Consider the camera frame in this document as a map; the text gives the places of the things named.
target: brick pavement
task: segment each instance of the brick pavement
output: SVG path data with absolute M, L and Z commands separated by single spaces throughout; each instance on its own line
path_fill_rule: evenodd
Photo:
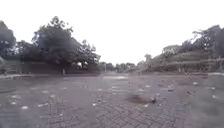
M 68 78 L 58 80 L 65 82 L 59 82 L 58 86 L 37 86 L 39 92 L 34 92 L 33 88 L 14 92 L 23 95 L 24 99 L 21 99 L 21 104 L 29 102 L 29 106 L 34 106 L 37 101 L 46 104 L 41 108 L 30 107 L 32 113 L 21 113 L 18 109 L 19 104 L 12 105 L 9 101 L 2 102 L 9 98 L 5 94 L 1 94 L 4 96 L 1 97 L 0 102 L 0 124 L 2 125 L 0 126 L 5 126 L 5 128 L 193 128 L 194 125 L 196 127 L 192 121 L 186 120 L 190 111 L 190 95 L 186 94 L 185 90 L 188 89 L 186 87 L 179 88 L 177 86 L 174 92 L 168 92 L 161 90 L 161 87 L 157 86 L 158 83 L 150 83 L 153 84 L 151 88 L 143 88 L 142 85 L 149 84 L 147 80 L 142 80 L 143 78 L 136 78 L 139 81 L 132 79 L 132 82 L 130 79 L 102 80 L 100 78 L 97 80 L 94 78 L 95 82 L 86 83 L 83 82 L 85 79 L 93 80 L 93 78 L 79 78 L 78 80 Z M 68 99 L 63 99 L 63 96 L 59 95 L 67 92 L 61 89 L 64 88 L 62 85 L 68 89 L 74 89 L 74 92 L 76 88 L 81 87 L 95 95 L 95 105 L 93 106 L 95 119 L 93 121 L 88 120 L 86 108 L 71 104 Z M 49 94 L 41 94 L 40 90 L 44 89 L 48 89 Z M 56 97 L 49 98 L 50 93 L 55 93 Z M 137 94 L 145 99 L 155 96 L 157 102 L 155 104 L 150 102 L 147 104 L 132 103 L 127 100 L 128 96 L 132 94 Z

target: sky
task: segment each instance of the sky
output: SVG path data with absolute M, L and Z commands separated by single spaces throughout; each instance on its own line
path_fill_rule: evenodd
M 222 0 L 0 0 L 0 20 L 19 40 L 54 16 L 73 26 L 78 41 L 96 47 L 100 61 L 137 63 L 181 44 L 192 31 L 224 24 Z

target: debris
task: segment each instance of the debris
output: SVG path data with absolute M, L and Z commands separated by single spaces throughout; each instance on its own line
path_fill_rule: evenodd
M 12 104 L 12 105 L 16 105 L 17 103 L 16 103 L 16 102 L 11 102 L 11 104 Z
M 217 99 L 218 97 L 216 95 L 212 95 L 212 98 Z
M 26 109 L 28 109 L 28 107 L 27 106 L 22 106 L 21 109 L 26 110 Z
M 138 103 L 138 104 L 147 104 L 149 101 L 143 99 L 142 97 L 140 97 L 139 95 L 130 95 L 128 97 L 128 101 L 132 102 L 132 103 Z
M 92 105 L 93 105 L 93 106 L 96 106 L 97 104 L 96 104 L 96 103 L 93 103 Z
M 51 94 L 51 95 L 50 95 L 50 98 L 55 98 L 55 95 L 54 95 L 54 94 Z
M 198 84 L 198 82 L 193 82 L 193 85 L 197 85 Z
M 155 104 L 157 102 L 157 100 L 156 100 L 156 98 L 152 97 L 150 102 Z
M 112 86 L 111 88 L 115 89 L 115 88 L 118 88 L 117 86 Z
M 145 108 L 147 108 L 148 106 L 149 106 L 148 104 L 145 104 L 145 105 L 144 105 Z
M 42 91 L 42 93 L 46 94 L 46 93 L 49 93 L 49 92 L 48 92 L 48 91 L 46 91 L 46 90 L 44 90 L 44 91 Z
M 37 90 L 37 87 L 30 88 L 31 90 Z
M 140 89 L 138 89 L 138 91 L 143 92 L 144 90 L 140 88 Z
M 19 95 L 12 95 L 11 97 L 14 99 L 21 99 L 21 97 Z
M 162 84 L 158 84 L 158 86 L 159 86 L 159 87 L 163 87 L 163 85 L 162 85 Z
M 44 105 L 43 104 L 38 104 L 38 107 L 43 107 Z
M 146 87 L 146 88 L 150 88 L 150 87 L 151 87 L 151 85 L 145 85 L 145 87 Z
M 168 92 L 173 92 L 175 89 L 174 88 L 169 88 Z
M 63 87 L 62 89 L 63 89 L 63 90 L 66 90 L 66 89 L 68 89 L 68 88 L 67 88 L 67 87 Z
M 187 91 L 187 94 L 191 94 L 191 92 Z

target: ground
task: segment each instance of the ground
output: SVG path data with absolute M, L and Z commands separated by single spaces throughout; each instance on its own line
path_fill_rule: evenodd
M 0 128 L 223 128 L 224 76 L 0 79 Z

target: pavement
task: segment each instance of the pavement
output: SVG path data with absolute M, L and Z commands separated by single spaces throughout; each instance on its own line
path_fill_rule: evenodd
M 0 128 L 223 128 L 222 75 L 0 79 Z

